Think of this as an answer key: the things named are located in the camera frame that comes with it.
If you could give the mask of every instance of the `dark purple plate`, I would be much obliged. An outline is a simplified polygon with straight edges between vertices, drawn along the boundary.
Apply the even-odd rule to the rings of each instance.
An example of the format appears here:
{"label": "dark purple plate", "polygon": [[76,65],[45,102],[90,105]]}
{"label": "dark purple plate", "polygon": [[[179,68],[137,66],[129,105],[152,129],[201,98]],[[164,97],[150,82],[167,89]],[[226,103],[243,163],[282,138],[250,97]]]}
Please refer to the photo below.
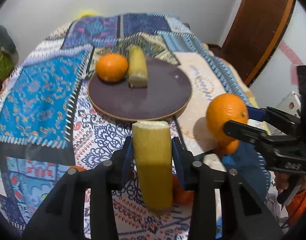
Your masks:
{"label": "dark purple plate", "polygon": [[130,88],[127,78],[119,83],[106,83],[94,74],[88,84],[92,105],[126,121],[163,119],[185,107],[192,86],[184,72],[159,59],[146,57],[146,62],[147,88]]}

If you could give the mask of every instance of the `orange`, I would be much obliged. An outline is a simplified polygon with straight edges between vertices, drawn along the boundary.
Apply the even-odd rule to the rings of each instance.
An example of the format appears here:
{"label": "orange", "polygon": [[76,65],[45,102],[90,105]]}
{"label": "orange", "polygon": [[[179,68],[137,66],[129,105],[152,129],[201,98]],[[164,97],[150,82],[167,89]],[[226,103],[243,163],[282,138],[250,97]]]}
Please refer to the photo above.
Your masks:
{"label": "orange", "polygon": [[127,73],[128,62],[117,53],[105,54],[96,63],[96,73],[106,82],[119,82]]}
{"label": "orange", "polygon": [[246,124],[248,118],[245,104],[233,94],[217,96],[211,101],[206,111],[207,127],[222,147],[235,140],[224,133],[224,124],[229,120]]}
{"label": "orange", "polygon": [[76,166],[76,165],[70,166],[69,168],[75,168],[75,169],[77,169],[78,171],[86,171],[86,169],[84,169],[83,167]]}
{"label": "orange", "polygon": [[189,205],[194,201],[194,191],[183,190],[179,184],[179,180],[176,175],[173,174],[173,203],[177,205]]}
{"label": "orange", "polygon": [[236,152],[239,143],[240,143],[239,140],[234,140],[227,145],[223,145],[223,146],[219,145],[219,147],[216,149],[216,154],[218,156],[224,156],[224,155],[232,154],[232,153]]}

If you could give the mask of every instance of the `white wall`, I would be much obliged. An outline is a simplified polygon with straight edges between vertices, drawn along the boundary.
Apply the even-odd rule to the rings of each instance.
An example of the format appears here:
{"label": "white wall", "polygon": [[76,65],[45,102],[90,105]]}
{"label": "white wall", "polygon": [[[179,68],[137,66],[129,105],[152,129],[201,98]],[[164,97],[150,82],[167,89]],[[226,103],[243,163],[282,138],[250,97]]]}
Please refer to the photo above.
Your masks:
{"label": "white wall", "polygon": [[[296,2],[282,41],[306,65],[306,12],[299,2]],[[261,74],[251,85],[250,89],[259,107],[275,107],[291,90],[298,91],[298,87],[291,84],[290,78],[290,67],[293,62],[287,55],[292,54],[291,51],[284,53],[277,49]]]}
{"label": "white wall", "polygon": [[7,0],[0,9],[0,24],[17,47],[19,61],[61,24],[81,10],[103,16],[127,12],[154,12],[180,17],[197,36],[218,44],[235,0]]}
{"label": "white wall", "polygon": [[222,33],[222,36],[221,36],[219,44],[218,44],[220,47],[223,46],[224,41],[225,41],[227,35],[229,34],[229,31],[232,27],[232,24],[233,24],[234,20],[235,20],[235,16],[237,14],[237,11],[240,8],[241,2],[242,2],[242,0],[235,0],[235,2],[233,3],[231,14],[228,18],[228,21],[226,22],[226,26],[224,28],[224,31]]}

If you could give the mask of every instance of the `tablecloth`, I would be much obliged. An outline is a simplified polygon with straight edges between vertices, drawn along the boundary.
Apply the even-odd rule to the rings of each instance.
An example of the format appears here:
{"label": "tablecloth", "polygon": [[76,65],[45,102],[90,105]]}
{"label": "tablecloth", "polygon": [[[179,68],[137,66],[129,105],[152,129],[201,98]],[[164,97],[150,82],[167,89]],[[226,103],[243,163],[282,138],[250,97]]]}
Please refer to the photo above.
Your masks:
{"label": "tablecloth", "polygon": [[[98,58],[107,52],[127,56],[130,44],[140,46],[147,56],[177,65],[189,77],[192,98],[184,111],[166,121],[172,137],[181,134],[194,155],[216,147],[205,125],[207,106],[215,96],[233,93],[246,105],[254,105],[234,68],[208,51],[176,17],[84,17],[59,27],[13,71],[0,92],[0,203],[20,234],[70,165],[94,168],[131,135],[131,122],[96,112],[87,95]],[[263,128],[257,121],[249,120],[249,124]],[[255,155],[262,161],[260,154]],[[261,165],[268,189],[270,174]],[[192,207],[174,205],[162,216],[149,213],[136,172],[112,196],[120,239],[187,238]],[[84,207],[88,238],[89,200],[90,189]],[[218,220],[219,203],[217,195]],[[217,233],[221,235],[220,225]]]}

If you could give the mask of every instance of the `green fabric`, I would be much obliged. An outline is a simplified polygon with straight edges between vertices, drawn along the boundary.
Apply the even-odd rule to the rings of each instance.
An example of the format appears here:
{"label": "green fabric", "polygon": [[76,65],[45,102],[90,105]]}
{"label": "green fabric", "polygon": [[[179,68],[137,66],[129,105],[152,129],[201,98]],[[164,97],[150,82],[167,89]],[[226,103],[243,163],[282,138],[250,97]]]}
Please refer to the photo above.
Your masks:
{"label": "green fabric", "polygon": [[13,67],[14,64],[11,60],[3,52],[0,52],[0,80],[4,81],[11,73]]}

